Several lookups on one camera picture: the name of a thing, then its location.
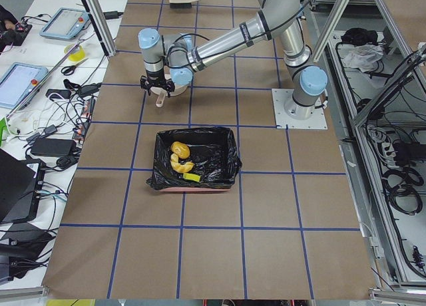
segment black clothing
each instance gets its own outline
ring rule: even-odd
[[[5,20],[9,20],[13,24],[16,24],[18,20],[13,16],[12,13],[8,12],[2,5],[0,5],[0,31],[6,31]]]

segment black trash bag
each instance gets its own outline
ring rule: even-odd
[[[352,28],[345,32],[341,36],[341,40],[344,43],[350,43],[356,47],[360,45],[366,45],[371,43],[372,45],[377,45],[377,32],[374,30],[366,30],[362,28]]]
[[[200,182],[184,180],[183,174],[172,169],[170,147],[176,141],[189,146],[190,157],[180,162],[193,162],[194,168],[189,173],[201,176]],[[162,131],[156,135],[152,176],[146,183],[155,190],[174,187],[228,189],[234,185],[241,166],[234,133],[229,128]]]

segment person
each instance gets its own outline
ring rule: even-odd
[[[6,31],[7,29],[15,30],[17,23],[18,20],[16,20],[13,14],[0,5],[0,31]]]

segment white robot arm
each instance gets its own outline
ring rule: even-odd
[[[325,90],[327,75],[310,63],[311,50],[304,43],[296,20],[303,9],[300,0],[258,2],[261,9],[255,17],[198,47],[192,46],[191,34],[162,36],[155,29],[143,29],[138,34],[146,69],[146,76],[140,80],[141,87],[148,93],[152,87],[173,92],[175,83],[189,84],[194,73],[260,41],[279,37],[284,62],[295,84],[286,112],[300,120],[308,118]],[[171,80],[165,79],[165,65],[170,68]]]

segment green object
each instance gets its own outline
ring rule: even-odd
[[[200,182],[201,176],[197,174],[184,173],[184,179],[194,181],[194,182]]]
[[[3,140],[3,133],[5,128],[7,128],[6,118],[2,118],[0,121],[0,146],[1,146],[1,141]]]

